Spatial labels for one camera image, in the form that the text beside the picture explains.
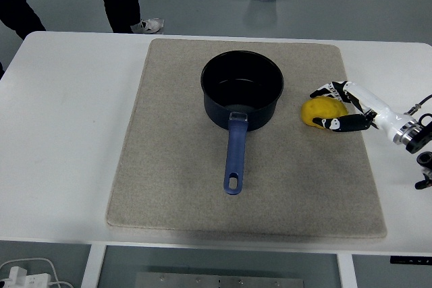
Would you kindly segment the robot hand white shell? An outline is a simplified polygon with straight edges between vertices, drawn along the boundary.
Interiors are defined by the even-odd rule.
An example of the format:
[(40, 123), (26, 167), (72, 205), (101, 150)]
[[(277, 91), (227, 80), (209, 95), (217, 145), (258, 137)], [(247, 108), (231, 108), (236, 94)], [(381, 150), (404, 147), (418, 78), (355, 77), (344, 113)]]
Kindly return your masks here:
[(403, 143), (408, 130), (414, 127), (414, 119), (397, 113), (369, 90), (354, 82), (330, 82), (310, 94), (311, 98), (332, 98), (354, 105), (357, 114), (341, 117), (313, 117), (313, 124), (334, 132), (357, 132), (371, 126), (385, 132), (395, 144)]

